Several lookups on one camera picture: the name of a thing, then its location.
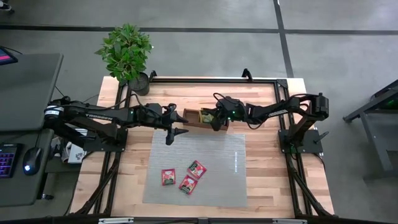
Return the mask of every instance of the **concrete floor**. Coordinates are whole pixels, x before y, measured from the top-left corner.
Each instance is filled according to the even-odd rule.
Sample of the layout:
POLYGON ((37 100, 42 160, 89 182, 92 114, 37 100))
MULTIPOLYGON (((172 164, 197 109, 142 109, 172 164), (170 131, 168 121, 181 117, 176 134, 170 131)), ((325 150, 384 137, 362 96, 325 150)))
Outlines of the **concrete floor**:
MULTIPOLYGON (((395 0, 279 0, 286 29, 397 30, 395 0)), ((272 0, 11 0, 17 11, 0 22, 28 25, 278 28, 272 0)), ((286 77, 279 34, 149 32, 155 46, 147 67, 162 76, 286 77)), ((107 74, 93 52, 105 32, 0 30, 0 45, 25 54, 64 54, 58 87, 74 99, 100 90, 107 74)), ((397 79, 398 38, 388 35, 287 35, 294 77, 309 93, 330 99, 330 131, 322 141, 335 213, 345 218, 398 222, 398 180, 364 182, 379 169, 359 120, 341 119, 397 79)), ((63 215, 76 176, 53 178, 53 202, 1 208, 0 220, 63 215)))

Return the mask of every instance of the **wooden tabletop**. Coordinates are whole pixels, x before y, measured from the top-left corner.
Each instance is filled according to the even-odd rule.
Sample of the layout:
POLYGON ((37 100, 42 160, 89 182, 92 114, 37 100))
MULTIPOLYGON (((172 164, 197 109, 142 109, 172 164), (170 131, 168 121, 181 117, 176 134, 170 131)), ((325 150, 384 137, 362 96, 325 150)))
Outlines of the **wooden tabletop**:
MULTIPOLYGON (((301 78, 287 79, 291 95, 305 93, 301 78)), ((104 77, 98 105, 111 106, 116 99, 118 82, 104 77)), ((213 93, 239 98, 244 103, 266 106, 275 103, 274 87, 270 84, 231 83, 151 83, 147 96, 141 96, 145 103, 177 104, 182 115, 184 108, 199 110, 214 108, 213 93)), ((132 98, 131 106, 137 102, 132 98)), ((231 123, 228 133, 246 135, 246 182, 248 207, 206 207, 143 203, 144 187, 149 154, 154 130, 151 128, 129 129, 127 146, 122 153, 118 181, 114 194, 112 216, 129 217, 230 217, 230 218, 288 218, 293 217, 292 198, 284 155, 280 152, 277 131, 280 129, 277 117, 268 119, 258 130, 249 129, 245 123, 231 123)), ((191 132, 203 129, 189 127, 191 132)), ((103 152, 94 152, 83 161, 73 198, 71 212, 77 211, 88 200, 98 186, 103 163, 103 152)), ((319 158, 303 154, 307 184, 318 201, 327 211, 333 213, 325 171, 319 158)), ((104 191, 102 209, 106 205, 108 187, 104 191)), ((302 193, 298 190, 300 208, 304 211, 302 193)))

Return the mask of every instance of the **black pot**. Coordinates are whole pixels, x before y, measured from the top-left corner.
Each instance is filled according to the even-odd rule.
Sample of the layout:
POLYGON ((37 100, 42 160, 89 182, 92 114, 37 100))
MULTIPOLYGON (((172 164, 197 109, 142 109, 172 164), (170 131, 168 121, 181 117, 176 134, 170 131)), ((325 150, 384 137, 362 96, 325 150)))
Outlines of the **black pot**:
POLYGON ((137 95, 145 96, 149 92, 149 77, 144 72, 140 72, 137 78, 129 80, 127 84, 137 95))

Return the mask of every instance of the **gray mat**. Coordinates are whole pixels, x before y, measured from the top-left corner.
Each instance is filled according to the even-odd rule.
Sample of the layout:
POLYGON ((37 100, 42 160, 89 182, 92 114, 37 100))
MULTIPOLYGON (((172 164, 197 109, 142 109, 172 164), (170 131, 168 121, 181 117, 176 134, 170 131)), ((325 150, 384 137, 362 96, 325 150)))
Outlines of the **gray mat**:
POLYGON ((247 207, 246 149, 243 134, 190 134, 164 144, 165 133, 152 140, 143 203, 247 207), (191 195, 178 189, 187 168, 199 161, 207 171, 191 195), (162 186, 161 170, 175 169, 176 184, 162 186))

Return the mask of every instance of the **backlit keyboard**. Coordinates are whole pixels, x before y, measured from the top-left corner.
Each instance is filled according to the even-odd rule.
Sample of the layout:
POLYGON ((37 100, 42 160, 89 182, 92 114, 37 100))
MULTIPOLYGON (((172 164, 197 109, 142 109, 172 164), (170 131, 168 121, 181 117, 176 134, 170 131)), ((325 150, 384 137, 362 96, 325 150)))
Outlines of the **backlit keyboard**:
POLYGON ((12 177, 12 172, 17 159, 17 153, 22 147, 22 144, 0 145, 0 178, 12 177))

